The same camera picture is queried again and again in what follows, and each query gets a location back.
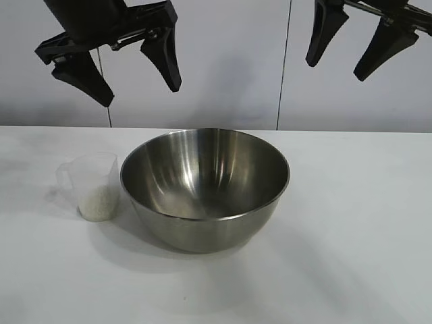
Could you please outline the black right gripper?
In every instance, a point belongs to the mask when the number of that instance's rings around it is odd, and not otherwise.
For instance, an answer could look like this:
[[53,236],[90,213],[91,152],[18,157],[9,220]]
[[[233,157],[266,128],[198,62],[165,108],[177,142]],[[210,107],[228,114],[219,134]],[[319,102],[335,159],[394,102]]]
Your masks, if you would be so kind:
[[354,69],[354,75],[360,81],[365,81],[394,55],[413,46],[419,39],[414,30],[431,34],[431,12],[413,6],[408,1],[315,0],[313,31],[306,54],[306,62],[310,67],[318,64],[332,38],[348,20],[344,4],[381,17],[366,51]]

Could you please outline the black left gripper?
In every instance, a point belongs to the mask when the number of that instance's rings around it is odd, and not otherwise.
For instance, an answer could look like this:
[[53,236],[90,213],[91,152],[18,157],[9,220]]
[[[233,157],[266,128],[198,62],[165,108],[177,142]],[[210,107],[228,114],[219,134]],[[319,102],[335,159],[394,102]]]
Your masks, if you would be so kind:
[[131,7],[124,1],[45,1],[45,5],[64,31],[44,40],[35,53],[45,64],[54,60],[51,74],[55,79],[108,107],[114,93],[87,51],[102,45],[117,51],[143,40],[140,51],[157,68],[169,89],[179,91],[182,78],[175,38],[178,16],[171,1]]

